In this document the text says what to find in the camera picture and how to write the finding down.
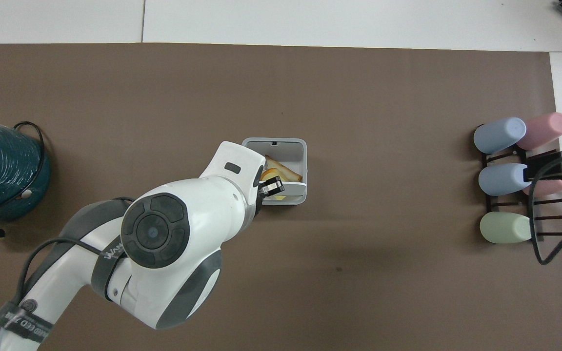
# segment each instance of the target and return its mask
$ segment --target brown mat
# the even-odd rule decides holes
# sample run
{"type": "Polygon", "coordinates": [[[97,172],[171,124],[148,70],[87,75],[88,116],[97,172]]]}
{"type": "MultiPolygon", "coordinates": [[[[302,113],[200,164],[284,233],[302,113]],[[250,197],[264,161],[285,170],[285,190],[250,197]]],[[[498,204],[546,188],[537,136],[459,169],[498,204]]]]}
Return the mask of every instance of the brown mat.
{"type": "Polygon", "coordinates": [[[153,331],[84,288],[45,350],[562,350],[562,253],[485,242],[477,125],[555,109],[547,53],[0,45],[0,123],[40,125],[43,202],[0,241],[0,306],[85,204],[197,177],[223,140],[300,137],[309,191],[223,246],[214,293],[153,331]]]}

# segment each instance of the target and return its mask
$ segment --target robotic arm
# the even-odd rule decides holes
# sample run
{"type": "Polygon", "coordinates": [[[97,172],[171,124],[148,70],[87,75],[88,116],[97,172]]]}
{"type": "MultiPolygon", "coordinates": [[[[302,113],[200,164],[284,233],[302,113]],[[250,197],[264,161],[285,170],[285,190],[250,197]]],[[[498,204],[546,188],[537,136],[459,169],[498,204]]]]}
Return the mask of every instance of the robotic arm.
{"type": "Polygon", "coordinates": [[[221,143],[196,179],[157,187],[131,205],[88,205],[65,225],[58,243],[25,283],[20,306],[0,311],[0,350],[33,351],[78,290],[92,288],[154,329],[187,320],[221,272],[221,244],[252,222],[281,181],[260,185],[265,158],[221,143]]]}

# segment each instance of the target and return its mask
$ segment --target white plastic container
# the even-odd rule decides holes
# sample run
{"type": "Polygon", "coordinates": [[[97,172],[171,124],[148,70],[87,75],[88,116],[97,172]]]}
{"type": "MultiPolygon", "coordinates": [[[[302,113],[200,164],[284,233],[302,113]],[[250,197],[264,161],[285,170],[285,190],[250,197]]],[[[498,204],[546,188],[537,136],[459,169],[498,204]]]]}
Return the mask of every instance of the white plastic container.
{"type": "Polygon", "coordinates": [[[285,191],[277,195],[285,196],[283,200],[268,197],[264,205],[298,205],[307,197],[307,144],[301,138],[246,138],[242,145],[261,155],[270,155],[285,167],[303,176],[302,182],[283,182],[285,191]]]}

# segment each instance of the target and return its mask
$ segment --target light blue cup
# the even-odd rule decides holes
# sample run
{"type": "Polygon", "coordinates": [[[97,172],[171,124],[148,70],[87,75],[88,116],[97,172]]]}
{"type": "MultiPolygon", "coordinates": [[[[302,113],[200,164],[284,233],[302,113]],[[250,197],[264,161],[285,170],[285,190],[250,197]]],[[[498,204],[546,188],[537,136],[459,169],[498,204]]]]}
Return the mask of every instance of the light blue cup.
{"type": "Polygon", "coordinates": [[[474,132],[474,144],[481,153],[493,154],[520,141],[526,134],[526,123],[508,117],[484,124],[474,132]]]}
{"type": "Polygon", "coordinates": [[[490,196],[501,196],[520,191],[530,185],[524,181],[525,164],[508,163],[488,166],[480,171],[478,185],[490,196]]]}

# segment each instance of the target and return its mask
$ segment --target teal cylinder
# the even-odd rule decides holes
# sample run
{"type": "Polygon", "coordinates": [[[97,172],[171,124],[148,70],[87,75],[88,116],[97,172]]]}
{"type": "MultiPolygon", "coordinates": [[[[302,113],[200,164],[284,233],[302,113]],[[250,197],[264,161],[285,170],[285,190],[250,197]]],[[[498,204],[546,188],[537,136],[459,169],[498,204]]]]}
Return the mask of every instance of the teal cylinder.
{"type": "MultiPolygon", "coordinates": [[[[0,204],[31,182],[40,163],[40,143],[12,128],[0,125],[0,204]]],[[[44,155],[42,169],[22,198],[0,207],[0,220],[13,220],[31,211],[42,199],[51,177],[51,164],[44,155]]]]}

